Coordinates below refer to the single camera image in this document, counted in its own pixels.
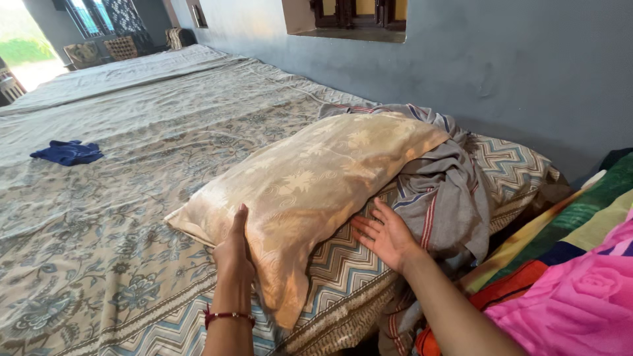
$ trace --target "curtain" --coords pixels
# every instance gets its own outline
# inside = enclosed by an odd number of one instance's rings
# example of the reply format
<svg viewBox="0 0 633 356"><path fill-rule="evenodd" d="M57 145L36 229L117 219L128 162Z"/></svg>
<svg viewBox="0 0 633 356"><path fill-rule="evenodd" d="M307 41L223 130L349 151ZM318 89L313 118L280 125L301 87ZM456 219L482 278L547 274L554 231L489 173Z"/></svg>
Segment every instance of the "curtain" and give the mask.
<svg viewBox="0 0 633 356"><path fill-rule="evenodd" d="M131 0L103 0L103 6L118 37L132 36L139 55L153 52L154 42Z"/></svg>

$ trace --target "floral bedsheet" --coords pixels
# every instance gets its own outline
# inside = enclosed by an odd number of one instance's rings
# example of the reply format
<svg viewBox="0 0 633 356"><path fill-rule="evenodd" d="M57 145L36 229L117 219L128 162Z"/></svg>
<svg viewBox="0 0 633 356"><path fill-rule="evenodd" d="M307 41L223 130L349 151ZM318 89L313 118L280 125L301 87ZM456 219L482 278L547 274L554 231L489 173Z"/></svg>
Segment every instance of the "floral bedsheet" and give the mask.
<svg viewBox="0 0 633 356"><path fill-rule="evenodd" d="M215 269L209 249L163 217L311 124L323 103L358 100L244 58L0 113L0 355L199 354ZM28 156L52 139L98 143L105 157L64 167ZM253 296L258 355L351 347L389 301L394 274L347 229L315 250L308 303L290 335Z"/></svg>

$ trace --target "wooden window frame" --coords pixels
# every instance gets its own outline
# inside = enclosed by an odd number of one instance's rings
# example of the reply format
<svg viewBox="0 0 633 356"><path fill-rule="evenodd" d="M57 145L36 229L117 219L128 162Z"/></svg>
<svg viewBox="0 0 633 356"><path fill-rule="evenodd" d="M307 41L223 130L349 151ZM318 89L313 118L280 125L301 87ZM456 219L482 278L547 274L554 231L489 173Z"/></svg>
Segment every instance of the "wooden window frame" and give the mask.
<svg viewBox="0 0 633 356"><path fill-rule="evenodd" d="M374 0L373 15L357 15L356 0L335 0L334 15L323 14L323 0L311 0L315 25L321 29L406 30L406 20L396 20L396 0Z"/></svg>

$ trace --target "window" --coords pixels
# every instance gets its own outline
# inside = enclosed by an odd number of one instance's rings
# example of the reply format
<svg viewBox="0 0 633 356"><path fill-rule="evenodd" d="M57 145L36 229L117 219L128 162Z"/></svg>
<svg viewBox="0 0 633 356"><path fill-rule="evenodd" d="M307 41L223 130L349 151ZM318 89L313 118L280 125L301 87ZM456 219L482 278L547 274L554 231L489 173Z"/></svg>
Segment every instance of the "window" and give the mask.
<svg viewBox="0 0 633 356"><path fill-rule="evenodd" d="M406 29L407 0L311 0L319 28Z"/></svg>
<svg viewBox="0 0 633 356"><path fill-rule="evenodd" d="M84 38L115 33L103 0L66 0L66 5Z"/></svg>

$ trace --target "window sill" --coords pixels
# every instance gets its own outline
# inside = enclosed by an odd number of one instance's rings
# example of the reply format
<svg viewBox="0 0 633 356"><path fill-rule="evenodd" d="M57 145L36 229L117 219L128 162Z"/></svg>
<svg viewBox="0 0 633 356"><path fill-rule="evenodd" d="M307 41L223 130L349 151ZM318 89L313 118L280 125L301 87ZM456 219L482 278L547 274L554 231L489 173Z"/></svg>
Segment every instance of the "window sill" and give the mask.
<svg viewBox="0 0 633 356"><path fill-rule="evenodd" d="M298 32L293 36L325 37L338 39L353 39L357 41L404 43L406 34L404 31L363 30L363 29L315 29Z"/></svg>

